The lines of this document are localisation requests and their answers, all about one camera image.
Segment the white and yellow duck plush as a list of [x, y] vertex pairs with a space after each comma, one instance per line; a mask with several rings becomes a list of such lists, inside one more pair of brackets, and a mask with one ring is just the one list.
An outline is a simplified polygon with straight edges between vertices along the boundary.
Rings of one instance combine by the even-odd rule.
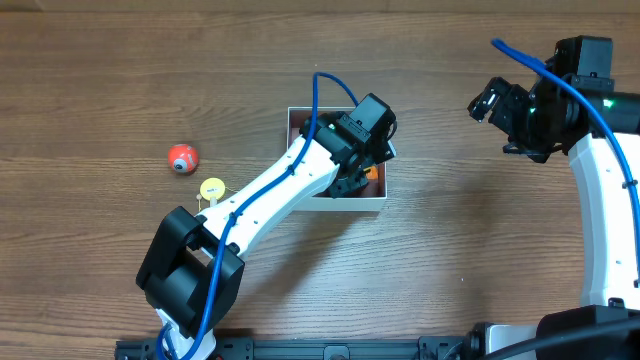
[[378, 181], [379, 180], [379, 171], [377, 166], [371, 166], [364, 170], [366, 178], [369, 181]]

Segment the yellow wooden rattle drum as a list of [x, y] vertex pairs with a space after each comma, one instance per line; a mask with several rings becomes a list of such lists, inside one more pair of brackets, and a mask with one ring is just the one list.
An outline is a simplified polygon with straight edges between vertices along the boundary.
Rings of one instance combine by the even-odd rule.
[[235, 193], [234, 189], [229, 188], [220, 178], [212, 177], [205, 179], [198, 190], [196, 200], [198, 210], [216, 206], [226, 195]]

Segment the red ball with eye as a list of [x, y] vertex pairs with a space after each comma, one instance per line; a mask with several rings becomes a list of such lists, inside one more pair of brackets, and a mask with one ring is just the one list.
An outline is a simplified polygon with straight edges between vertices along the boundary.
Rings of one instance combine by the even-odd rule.
[[168, 164], [178, 174], [190, 174], [199, 165], [199, 154], [191, 145], [176, 144], [168, 150]]

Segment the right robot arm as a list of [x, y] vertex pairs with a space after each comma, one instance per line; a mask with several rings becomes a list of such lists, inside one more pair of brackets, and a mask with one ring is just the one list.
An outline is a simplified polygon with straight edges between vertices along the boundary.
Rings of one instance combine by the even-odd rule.
[[639, 98], [595, 75], [541, 79], [531, 90], [492, 78], [468, 107], [505, 132], [506, 153], [544, 162], [562, 151], [579, 192], [584, 281], [578, 308], [531, 326], [482, 324], [464, 359], [639, 356]]

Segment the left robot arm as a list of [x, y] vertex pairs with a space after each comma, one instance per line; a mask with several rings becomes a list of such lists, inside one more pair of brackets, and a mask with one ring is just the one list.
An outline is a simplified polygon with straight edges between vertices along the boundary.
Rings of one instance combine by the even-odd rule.
[[229, 199], [196, 215], [172, 210], [136, 275], [162, 320], [157, 357], [212, 355], [213, 329], [236, 300], [249, 252], [306, 199], [360, 194], [371, 168], [395, 156], [390, 137], [396, 128], [390, 111], [310, 117], [285, 154]]

